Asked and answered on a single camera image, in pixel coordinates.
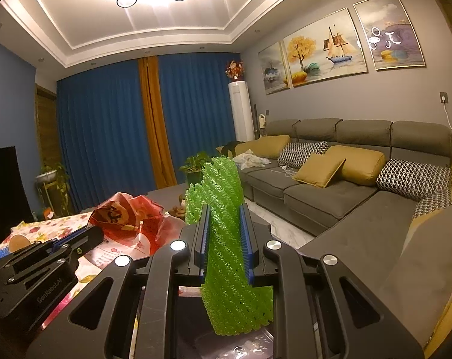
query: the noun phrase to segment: sofa backrest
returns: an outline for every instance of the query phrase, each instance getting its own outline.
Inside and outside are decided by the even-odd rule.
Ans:
[[[266,134],[268,136],[289,135],[291,139],[296,138],[294,125],[298,123],[297,119],[276,120],[266,124]]]
[[[336,142],[335,126],[340,118],[309,118],[294,125],[300,142]]]
[[[335,126],[337,143],[380,151],[391,158],[391,121],[344,120]]]
[[[391,128],[392,158],[450,166],[452,136],[441,124],[396,121]]]

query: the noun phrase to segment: framed painting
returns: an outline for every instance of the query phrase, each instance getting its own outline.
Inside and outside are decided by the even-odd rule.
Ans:
[[[347,8],[287,36],[284,45],[294,87],[368,72]]]
[[[401,0],[354,4],[376,70],[425,67],[421,45]]]
[[[277,93],[290,88],[281,43],[277,42],[258,54],[266,94]]]

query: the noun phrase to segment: black and white patterned pillow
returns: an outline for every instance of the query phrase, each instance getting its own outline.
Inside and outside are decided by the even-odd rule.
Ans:
[[[312,153],[324,155],[329,147],[327,142],[317,143],[289,143],[278,156],[279,166],[301,168]]]
[[[444,189],[422,199],[416,206],[413,219],[452,205],[452,190]]]
[[[377,177],[381,190],[391,191],[415,201],[450,189],[452,170],[441,166],[391,159]]]

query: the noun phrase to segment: black tv screen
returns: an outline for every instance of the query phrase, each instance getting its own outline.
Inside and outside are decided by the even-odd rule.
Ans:
[[[0,243],[11,227],[33,221],[26,199],[14,147],[0,148]]]

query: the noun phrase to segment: ceiling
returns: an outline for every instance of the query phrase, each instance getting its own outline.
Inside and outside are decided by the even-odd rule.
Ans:
[[[320,0],[2,0],[0,43],[44,75],[173,52],[240,52]]]

